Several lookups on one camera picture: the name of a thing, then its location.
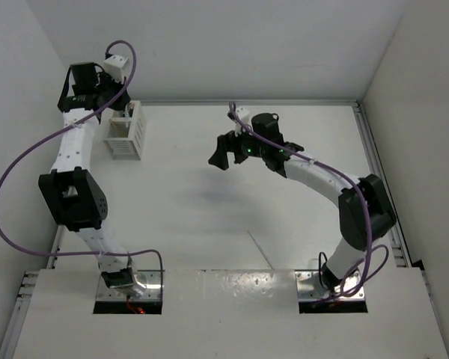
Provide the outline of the thin wooden stick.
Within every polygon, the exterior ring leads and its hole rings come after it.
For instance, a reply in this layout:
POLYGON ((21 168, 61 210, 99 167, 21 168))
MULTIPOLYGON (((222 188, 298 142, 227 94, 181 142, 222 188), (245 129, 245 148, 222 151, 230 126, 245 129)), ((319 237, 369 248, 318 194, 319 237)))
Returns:
POLYGON ((114 129, 114 131, 115 131, 119 136, 122 136, 122 134, 124 133, 123 126, 122 126, 120 123, 118 123, 118 122, 116 122, 116 121, 114 121, 114 120, 110 120, 110 124, 111 124, 111 127, 114 129))

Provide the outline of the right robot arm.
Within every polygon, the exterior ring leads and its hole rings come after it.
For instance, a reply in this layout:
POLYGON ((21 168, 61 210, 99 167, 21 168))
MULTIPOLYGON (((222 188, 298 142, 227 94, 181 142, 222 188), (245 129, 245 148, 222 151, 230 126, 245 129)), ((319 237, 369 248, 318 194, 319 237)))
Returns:
POLYGON ((276 113, 251 117, 244 108, 232 108, 227 115, 235 128, 217 138, 210 165, 226 171, 230 154, 237 165, 259 158, 270 171, 307 186, 337 207, 341 239, 318 270, 321 288, 333 292, 360 264, 369 264, 372 244, 397 222, 383 181, 374 174, 350 176, 305 156, 302 146, 284 140, 276 113))

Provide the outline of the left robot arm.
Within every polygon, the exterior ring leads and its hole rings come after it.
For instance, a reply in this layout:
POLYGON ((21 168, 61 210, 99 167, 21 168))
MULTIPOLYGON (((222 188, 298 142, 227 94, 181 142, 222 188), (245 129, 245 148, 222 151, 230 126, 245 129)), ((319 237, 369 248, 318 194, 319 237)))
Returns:
POLYGON ((91 150, 104 106, 120 89, 93 62, 73 64, 67 71, 58 109, 64 120, 57 158, 38 185, 57 224, 75 233, 97 258, 105 285, 131 295, 137 288, 132 259, 106 228, 106 195, 90 172, 91 150))

